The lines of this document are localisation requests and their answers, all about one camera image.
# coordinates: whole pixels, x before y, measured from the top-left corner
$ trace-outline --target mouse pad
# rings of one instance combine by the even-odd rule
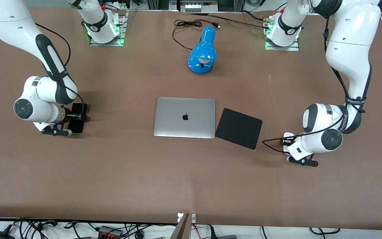
[[[215,135],[246,148],[256,149],[261,128],[260,119],[225,108]]]

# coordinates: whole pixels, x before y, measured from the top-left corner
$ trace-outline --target brown tabletop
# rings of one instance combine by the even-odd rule
[[[312,103],[342,104],[344,93],[323,50],[325,20],[308,16],[300,51],[264,49],[263,31],[179,12],[138,12],[123,47],[88,46],[74,9],[31,9],[34,20],[68,39],[70,75],[90,105],[85,131],[41,134],[17,118],[13,103],[25,80],[43,75],[34,56],[0,41],[0,216],[199,224],[382,229],[382,24],[362,125],[317,168],[288,163],[261,144],[299,133]],[[271,12],[260,12],[267,16]],[[244,14],[224,17],[261,24]],[[209,74],[187,67],[172,40],[176,19],[222,26]],[[179,31],[193,47],[201,29]],[[67,47],[43,30],[62,59]],[[222,139],[153,136],[157,97],[210,98],[263,120],[256,150]]]

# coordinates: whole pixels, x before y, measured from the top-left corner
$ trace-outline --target red wire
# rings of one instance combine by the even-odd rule
[[[200,239],[201,239],[201,237],[200,237],[200,233],[198,232],[198,228],[195,226],[195,224],[192,224],[192,225],[194,226],[194,228],[195,228],[195,231],[197,232],[198,238],[200,238]]]

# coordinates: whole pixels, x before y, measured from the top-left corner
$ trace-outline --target laptop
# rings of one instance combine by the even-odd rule
[[[157,99],[154,136],[214,139],[216,101],[210,99]]]

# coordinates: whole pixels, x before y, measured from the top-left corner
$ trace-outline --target blue lamp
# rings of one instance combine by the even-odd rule
[[[197,74],[209,72],[213,67],[213,61],[217,59],[216,49],[213,46],[216,30],[212,26],[203,29],[200,42],[192,49],[188,57],[188,67]]]

